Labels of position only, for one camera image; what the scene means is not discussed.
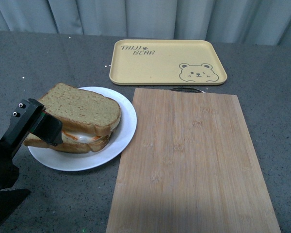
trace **gray countertop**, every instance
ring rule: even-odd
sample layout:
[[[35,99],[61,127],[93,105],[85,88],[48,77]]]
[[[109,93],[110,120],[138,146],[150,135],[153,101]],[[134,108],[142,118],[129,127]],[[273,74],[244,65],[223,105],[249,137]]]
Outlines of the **gray countertop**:
[[[0,138],[21,99],[38,99],[58,82],[113,89],[130,101],[136,86],[109,79],[113,47],[121,37],[0,32]],[[228,75],[211,93],[237,95],[283,233],[291,233],[291,49],[213,43]],[[170,86],[147,86],[170,89]],[[85,171],[44,166],[22,146],[13,189],[32,193],[1,232],[105,232],[120,155]]]

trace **bear face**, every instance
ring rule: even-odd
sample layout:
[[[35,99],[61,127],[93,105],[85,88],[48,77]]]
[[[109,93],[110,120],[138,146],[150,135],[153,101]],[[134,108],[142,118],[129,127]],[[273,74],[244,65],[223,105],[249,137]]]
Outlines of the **bear face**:
[[[179,67],[181,68],[179,77],[186,82],[216,82],[219,80],[219,76],[212,70],[212,65],[207,63],[192,66],[181,63]]]

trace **yellow tray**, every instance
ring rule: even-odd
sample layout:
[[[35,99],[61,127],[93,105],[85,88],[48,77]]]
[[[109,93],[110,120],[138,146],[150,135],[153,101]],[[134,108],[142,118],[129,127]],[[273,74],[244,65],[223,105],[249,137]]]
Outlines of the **yellow tray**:
[[[110,79],[118,85],[219,85],[227,74],[204,40],[120,40]]]

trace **wooden cutting board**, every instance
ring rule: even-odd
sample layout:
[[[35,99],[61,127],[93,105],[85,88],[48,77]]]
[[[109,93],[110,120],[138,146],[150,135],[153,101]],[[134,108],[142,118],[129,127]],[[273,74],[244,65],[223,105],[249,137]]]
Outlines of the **wooden cutting board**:
[[[137,88],[108,233],[279,233],[237,96]]]

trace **curtain fold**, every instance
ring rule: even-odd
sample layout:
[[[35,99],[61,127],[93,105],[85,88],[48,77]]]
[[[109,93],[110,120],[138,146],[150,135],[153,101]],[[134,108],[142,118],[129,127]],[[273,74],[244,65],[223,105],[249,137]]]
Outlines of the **curtain fold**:
[[[0,0],[0,30],[291,47],[291,0]]]

